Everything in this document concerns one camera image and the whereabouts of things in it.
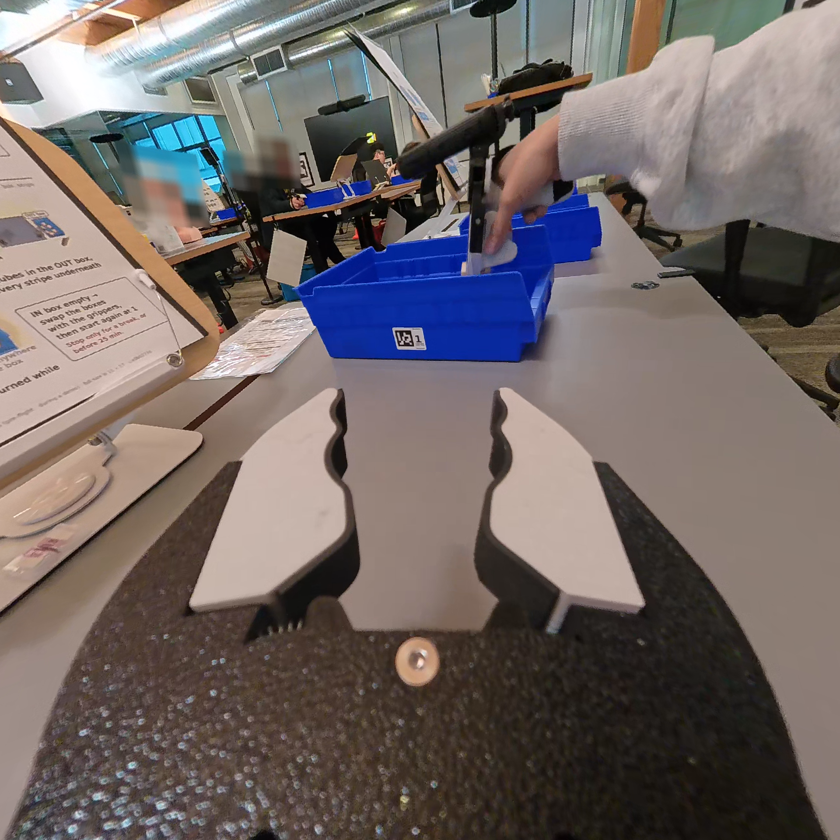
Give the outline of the black wall screen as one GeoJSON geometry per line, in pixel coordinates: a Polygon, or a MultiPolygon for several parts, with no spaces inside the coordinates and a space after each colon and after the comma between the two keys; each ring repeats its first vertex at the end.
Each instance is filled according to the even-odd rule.
{"type": "Polygon", "coordinates": [[[397,143],[388,97],[365,101],[349,111],[313,115],[305,118],[303,124],[321,182],[329,181],[336,160],[344,153],[361,150],[360,160],[369,160],[373,155],[371,146],[379,143],[386,157],[396,157],[397,143]]]}

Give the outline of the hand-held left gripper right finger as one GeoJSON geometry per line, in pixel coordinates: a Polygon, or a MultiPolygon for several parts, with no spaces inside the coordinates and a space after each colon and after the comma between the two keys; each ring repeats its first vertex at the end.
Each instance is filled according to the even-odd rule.
{"type": "Polygon", "coordinates": [[[636,615],[645,599],[585,447],[509,387],[490,417],[474,563],[499,603],[556,634],[571,608],[636,615]]]}

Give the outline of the black wall speaker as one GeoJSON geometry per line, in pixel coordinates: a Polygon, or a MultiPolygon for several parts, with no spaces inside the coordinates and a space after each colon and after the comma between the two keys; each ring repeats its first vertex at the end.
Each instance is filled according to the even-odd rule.
{"type": "Polygon", "coordinates": [[[44,100],[25,65],[16,59],[1,61],[0,88],[4,105],[31,106],[44,100]]]}

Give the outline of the printed instruction sheet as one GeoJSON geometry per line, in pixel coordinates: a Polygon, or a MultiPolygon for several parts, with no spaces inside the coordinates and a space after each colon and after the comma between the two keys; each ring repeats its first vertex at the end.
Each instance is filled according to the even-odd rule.
{"type": "Polygon", "coordinates": [[[16,443],[207,336],[2,121],[1,431],[16,443]]]}

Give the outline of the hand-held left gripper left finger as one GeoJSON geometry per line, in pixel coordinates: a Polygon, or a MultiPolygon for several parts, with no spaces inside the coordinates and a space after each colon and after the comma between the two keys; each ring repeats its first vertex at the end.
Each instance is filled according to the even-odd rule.
{"type": "Polygon", "coordinates": [[[340,598],[361,567],[343,476],[344,393],[329,387],[262,434],[243,456],[189,601],[194,613],[266,606],[304,614],[340,598]]]}

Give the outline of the instruction sheet on stand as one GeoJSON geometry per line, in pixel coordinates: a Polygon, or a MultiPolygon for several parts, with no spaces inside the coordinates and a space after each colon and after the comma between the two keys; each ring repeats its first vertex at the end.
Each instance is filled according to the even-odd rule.
{"type": "Polygon", "coordinates": [[[19,127],[37,155],[151,269],[150,288],[159,281],[206,337],[25,439],[2,445],[1,431],[2,613],[201,447],[200,433],[131,423],[130,416],[202,370],[219,346],[207,307],[81,166],[36,132],[6,122],[19,127]]]}

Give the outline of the black gloves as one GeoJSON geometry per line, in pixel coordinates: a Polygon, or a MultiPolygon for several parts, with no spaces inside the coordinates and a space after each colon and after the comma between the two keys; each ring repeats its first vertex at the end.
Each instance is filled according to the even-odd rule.
{"type": "Polygon", "coordinates": [[[497,95],[511,95],[516,91],[565,81],[573,75],[574,70],[571,65],[561,60],[546,59],[542,63],[529,62],[498,82],[497,95]]]}

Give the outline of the grey board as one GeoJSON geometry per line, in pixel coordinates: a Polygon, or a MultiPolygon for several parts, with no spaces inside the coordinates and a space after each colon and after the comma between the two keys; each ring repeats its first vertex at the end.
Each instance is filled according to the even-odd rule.
{"type": "Polygon", "coordinates": [[[275,227],[272,230],[267,279],[280,285],[298,286],[307,248],[306,239],[275,227]]]}

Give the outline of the blue plastic bin white tag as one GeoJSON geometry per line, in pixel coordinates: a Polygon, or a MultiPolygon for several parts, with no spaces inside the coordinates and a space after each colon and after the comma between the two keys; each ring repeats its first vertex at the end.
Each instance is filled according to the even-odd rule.
{"type": "Polygon", "coordinates": [[[300,284],[334,359],[519,362],[535,344],[554,275],[545,226],[513,230],[518,255],[464,276],[467,237],[372,248],[300,284]]]}

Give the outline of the wooden post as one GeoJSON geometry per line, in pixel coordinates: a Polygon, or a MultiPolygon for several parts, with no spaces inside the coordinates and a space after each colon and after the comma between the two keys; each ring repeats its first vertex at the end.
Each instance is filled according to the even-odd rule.
{"type": "Polygon", "coordinates": [[[635,2],[626,53],[627,75],[646,69],[656,56],[666,5],[666,1],[635,2]]]}

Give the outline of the white tilted instruction board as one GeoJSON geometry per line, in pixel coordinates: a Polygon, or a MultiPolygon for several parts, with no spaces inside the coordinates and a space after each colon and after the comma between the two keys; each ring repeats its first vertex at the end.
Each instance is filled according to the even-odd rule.
{"type": "MultiPolygon", "coordinates": [[[[420,98],[387,51],[351,25],[345,26],[344,32],[393,87],[399,91],[413,114],[417,131],[426,136],[427,139],[437,138],[444,131],[444,128],[436,120],[424,100],[420,98]]],[[[436,169],[450,196],[458,199],[462,198],[466,187],[459,173],[457,154],[451,154],[442,162],[436,163],[436,169]]]]}

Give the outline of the laminated instruction sheets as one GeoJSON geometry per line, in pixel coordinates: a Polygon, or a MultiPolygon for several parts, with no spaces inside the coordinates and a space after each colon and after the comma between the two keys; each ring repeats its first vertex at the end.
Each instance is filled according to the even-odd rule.
{"type": "Polygon", "coordinates": [[[298,303],[266,309],[229,334],[213,360],[191,380],[244,379],[271,373],[315,331],[307,310],[298,303]]]}

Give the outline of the silver air duct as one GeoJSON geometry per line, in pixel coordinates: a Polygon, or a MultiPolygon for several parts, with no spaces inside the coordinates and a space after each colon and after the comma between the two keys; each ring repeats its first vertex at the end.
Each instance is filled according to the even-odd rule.
{"type": "Polygon", "coordinates": [[[316,30],[361,19],[385,34],[462,11],[471,2],[183,2],[134,29],[86,48],[105,76],[133,73],[144,88],[167,88],[228,67],[316,30]]]}

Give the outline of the wooden standing desk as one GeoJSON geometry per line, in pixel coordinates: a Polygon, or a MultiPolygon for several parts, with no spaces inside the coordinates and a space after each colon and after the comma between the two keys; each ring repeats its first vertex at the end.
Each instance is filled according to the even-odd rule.
{"type": "Polygon", "coordinates": [[[593,79],[591,72],[572,76],[567,79],[546,82],[541,85],[522,88],[508,94],[494,95],[465,105],[467,114],[477,112],[492,104],[497,99],[512,102],[512,121],[519,126],[519,139],[523,140],[534,131],[538,116],[559,107],[565,94],[586,88],[593,79]]]}

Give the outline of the person's right forearm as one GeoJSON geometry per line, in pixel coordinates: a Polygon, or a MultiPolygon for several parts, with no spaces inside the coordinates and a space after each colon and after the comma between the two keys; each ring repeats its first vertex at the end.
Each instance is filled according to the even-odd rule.
{"type": "Polygon", "coordinates": [[[623,175],[661,224],[741,219],[839,239],[839,2],[715,50],[683,38],[651,65],[563,98],[564,180],[623,175]]]}

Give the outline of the person's right hand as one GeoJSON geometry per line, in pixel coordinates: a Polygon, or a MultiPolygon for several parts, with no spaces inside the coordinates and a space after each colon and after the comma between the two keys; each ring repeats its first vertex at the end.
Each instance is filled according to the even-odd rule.
{"type": "Polygon", "coordinates": [[[530,132],[510,150],[497,168],[500,195],[495,216],[482,252],[494,255],[511,236],[512,218],[519,214],[525,224],[534,224],[548,211],[538,203],[548,196],[551,203],[570,195],[572,182],[562,180],[559,163],[560,115],[530,132]]]}

